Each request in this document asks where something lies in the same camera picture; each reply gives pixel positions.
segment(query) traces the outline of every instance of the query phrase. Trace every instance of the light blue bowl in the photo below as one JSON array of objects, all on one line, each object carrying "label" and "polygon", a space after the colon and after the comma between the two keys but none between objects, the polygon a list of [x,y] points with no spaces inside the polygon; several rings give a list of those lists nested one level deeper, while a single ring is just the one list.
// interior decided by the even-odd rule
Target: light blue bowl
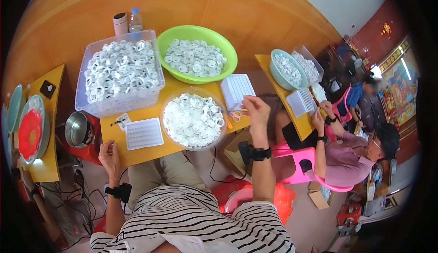
[{"label": "light blue bowl", "polygon": [[[274,56],[278,54],[278,55],[283,55],[284,58],[289,59],[289,61],[295,66],[297,67],[298,71],[301,74],[301,82],[299,85],[294,85],[292,83],[290,83],[284,76],[283,74],[280,72],[280,70],[277,68],[277,66],[274,64]],[[269,64],[269,70],[271,71],[271,75],[274,77],[275,81],[277,81],[278,85],[280,85],[282,88],[285,88],[288,91],[293,91],[293,90],[304,90],[305,88],[308,87],[308,82],[307,82],[307,77],[306,77],[306,73],[304,73],[303,68],[301,67],[301,65],[288,53],[286,53],[283,50],[280,49],[274,49],[271,52],[271,63]]]},{"label": "light blue bowl", "polygon": [[23,94],[23,86],[19,84],[12,94],[8,107],[8,133],[18,131],[18,117],[23,111],[26,99]]},{"label": "light blue bowl", "polygon": [[[29,100],[31,98],[38,98],[41,100],[41,103],[44,104],[42,97],[39,95],[31,96],[31,97],[29,97]],[[21,121],[23,120],[23,117],[25,116],[25,114],[27,114],[29,112],[29,100],[24,105],[23,111],[21,113],[20,125],[21,125]],[[23,160],[26,162],[26,164],[32,164],[36,159],[41,158],[44,155],[44,153],[46,152],[47,146],[49,145],[50,119],[49,119],[49,114],[47,113],[46,109],[43,107],[42,110],[43,110],[42,129],[41,129],[41,139],[39,141],[38,150],[36,151],[36,153],[33,157],[29,158],[29,160],[26,160],[26,159],[24,159],[24,157],[22,157]]]}]

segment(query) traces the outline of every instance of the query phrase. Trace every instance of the yellow table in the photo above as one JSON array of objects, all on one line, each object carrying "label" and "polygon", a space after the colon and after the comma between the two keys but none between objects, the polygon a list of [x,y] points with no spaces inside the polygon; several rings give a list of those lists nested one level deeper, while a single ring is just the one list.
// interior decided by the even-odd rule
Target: yellow table
[{"label": "yellow table", "polygon": [[[166,98],[173,92],[189,86],[203,88],[204,90],[207,90],[211,92],[214,96],[218,97],[222,101],[222,103],[225,104],[222,90],[220,88],[220,81],[211,82],[204,85],[189,85],[175,79],[166,70],[164,70],[163,72],[164,72],[164,78],[166,80],[166,86],[160,91],[157,104],[153,107],[142,108],[132,112],[128,112],[128,116],[131,119],[131,121],[139,121],[144,119],[161,117],[162,107],[164,105],[164,101],[166,100]],[[167,136],[164,134],[164,131],[162,131],[162,135],[164,139],[163,145],[154,146],[154,147],[144,147],[133,151],[129,151],[126,147],[125,133],[119,128],[119,125],[117,124],[114,125],[116,118],[118,118],[120,115],[121,114],[101,119],[100,126],[102,129],[103,142],[112,139],[117,142],[119,147],[120,162],[122,166],[126,167],[130,165],[136,165],[139,163],[143,163],[155,158],[163,157],[165,155],[169,155],[183,150],[182,148],[175,145],[172,141],[170,141],[169,138],[167,138]],[[233,129],[231,130],[227,129],[227,134],[234,132],[236,130],[243,129],[250,125],[250,119],[248,116],[242,116],[240,122],[238,123],[233,122],[233,120],[229,116],[228,119],[231,121],[231,124],[233,125]]]},{"label": "yellow table", "polygon": [[300,140],[303,141],[310,135],[310,133],[315,129],[312,124],[312,116],[309,113],[303,114],[300,117],[295,117],[292,112],[292,108],[286,101],[286,97],[292,93],[292,91],[285,90],[275,81],[274,77],[271,75],[271,71],[269,70],[269,63],[271,62],[271,55],[268,54],[256,54],[255,59],[260,65],[261,69],[268,77],[272,86],[274,86],[277,95],[280,97],[281,102],[283,102],[284,107],[286,108],[287,113],[292,120],[293,125],[295,126],[295,130],[300,137]]},{"label": "yellow table", "polygon": [[[18,160],[18,167],[27,167],[30,171],[34,182],[56,182],[59,181],[58,160],[56,157],[56,141],[55,141],[55,116],[58,106],[59,88],[61,85],[62,75],[64,73],[65,65],[61,65],[47,74],[41,76],[36,81],[30,84],[30,89],[23,85],[23,92],[26,100],[30,96],[40,95],[44,101],[44,107],[49,115],[50,120],[50,139],[47,145],[47,150],[40,159],[36,159],[31,165],[27,165],[21,158]],[[55,85],[55,91],[50,99],[47,99],[39,91],[43,82],[48,82]],[[14,133],[14,146],[18,148],[18,132]]]}]

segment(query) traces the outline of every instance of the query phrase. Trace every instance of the pink scissors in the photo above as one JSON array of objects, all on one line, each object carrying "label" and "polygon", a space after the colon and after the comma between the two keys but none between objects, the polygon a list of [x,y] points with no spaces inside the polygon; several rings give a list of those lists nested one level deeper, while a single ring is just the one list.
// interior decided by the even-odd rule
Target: pink scissors
[{"label": "pink scissors", "polygon": [[233,119],[234,122],[240,122],[240,117],[242,116],[240,111],[227,111],[227,113],[229,116],[231,116],[231,119]]}]

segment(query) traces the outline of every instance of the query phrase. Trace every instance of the striped shirt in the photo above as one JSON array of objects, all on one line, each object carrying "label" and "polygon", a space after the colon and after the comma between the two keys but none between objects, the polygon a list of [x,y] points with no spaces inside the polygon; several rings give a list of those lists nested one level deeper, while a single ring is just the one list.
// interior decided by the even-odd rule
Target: striped shirt
[{"label": "striped shirt", "polygon": [[165,241],[181,252],[295,252],[272,203],[244,203],[227,217],[213,194],[183,185],[145,193],[117,237],[91,236],[91,252],[150,252]]}]

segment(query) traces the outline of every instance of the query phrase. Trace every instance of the plastic water bottle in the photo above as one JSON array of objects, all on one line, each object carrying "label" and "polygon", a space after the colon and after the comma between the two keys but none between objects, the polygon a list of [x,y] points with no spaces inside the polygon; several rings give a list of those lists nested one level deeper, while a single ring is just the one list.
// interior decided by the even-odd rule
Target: plastic water bottle
[{"label": "plastic water bottle", "polygon": [[141,21],[141,15],[138,13],[138,8],[131,10],[131,18],[129,19],[129,32],[143,30],[143,22]]}]

